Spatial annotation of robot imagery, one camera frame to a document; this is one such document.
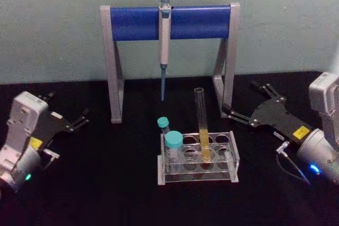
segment metal stand frame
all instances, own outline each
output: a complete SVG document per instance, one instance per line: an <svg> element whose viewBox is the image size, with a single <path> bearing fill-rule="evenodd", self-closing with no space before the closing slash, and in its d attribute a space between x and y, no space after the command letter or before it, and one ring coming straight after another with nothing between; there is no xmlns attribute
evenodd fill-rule
<svg viewBox="0 0 339 226"><path fill-rule="evenodd" d="M228 117L228 115L223 112L222 108L224 106L230 107L232 104L233 81L237 58L240 4L231 3L230 8L228 39L221 39L220 41L218 57L213 73L213 83L216 90L221 117ZM124 79L122 75L118 46L113 40L111 7L108 5L101 6L100 13L112 114L111 122L116 124L122 122Z"/></svg>

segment blue pipette tip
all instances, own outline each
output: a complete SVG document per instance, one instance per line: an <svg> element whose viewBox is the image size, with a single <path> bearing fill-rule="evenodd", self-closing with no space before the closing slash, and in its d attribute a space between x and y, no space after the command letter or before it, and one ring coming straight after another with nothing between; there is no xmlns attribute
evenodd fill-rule
<svg viewBox="0 0 339 226"><path fill-rule="evenodd" d="M161 67L161 101L165 100L165 79L167 65L160 64Z"/></svg>

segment yellow label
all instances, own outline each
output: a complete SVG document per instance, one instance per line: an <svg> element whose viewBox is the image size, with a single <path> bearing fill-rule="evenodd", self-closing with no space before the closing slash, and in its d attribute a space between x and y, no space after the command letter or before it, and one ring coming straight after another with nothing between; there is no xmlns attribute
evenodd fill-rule
<svg viewBox="0 0 339 226"><path fill-rule="evenodd" d="M301 140L309 132L310 131L305 126L302 126L297 131L295 131L293 133L293 136L296 137L297 139Z"/></svg>
<svg viewBox="0 0 339 226"><path fill-rule="evenodd" d="M42 144L41 140L38 140L38 139L36 139L34 137L31 137L31 139L30 139L30 146L32 148L34 148L35 150L38 150L39 147L41 146L41 144Z"/></svg>

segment pipette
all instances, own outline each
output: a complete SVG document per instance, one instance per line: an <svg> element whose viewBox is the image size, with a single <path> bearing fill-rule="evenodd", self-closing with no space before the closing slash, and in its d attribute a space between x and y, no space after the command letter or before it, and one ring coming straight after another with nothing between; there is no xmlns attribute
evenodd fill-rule
<svg viewBox="0 0 339 226"><path fill-rule="evenodd" d="M165 78L171 38L170 0L161 0L159 6L159 62L161 68L161 101L165 99Z"/></svg>

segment green indicator light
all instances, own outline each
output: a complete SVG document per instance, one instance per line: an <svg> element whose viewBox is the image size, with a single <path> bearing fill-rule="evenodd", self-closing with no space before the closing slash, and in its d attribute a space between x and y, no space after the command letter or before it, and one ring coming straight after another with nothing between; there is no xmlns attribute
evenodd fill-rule
<svg viewBox="0 0 339 226"><path fill-rule="evenodd" d="M31 175L31 174L28 174L28 175L26 176L26 181L30 180L31 177L32 177L32 175Z"/></svg>

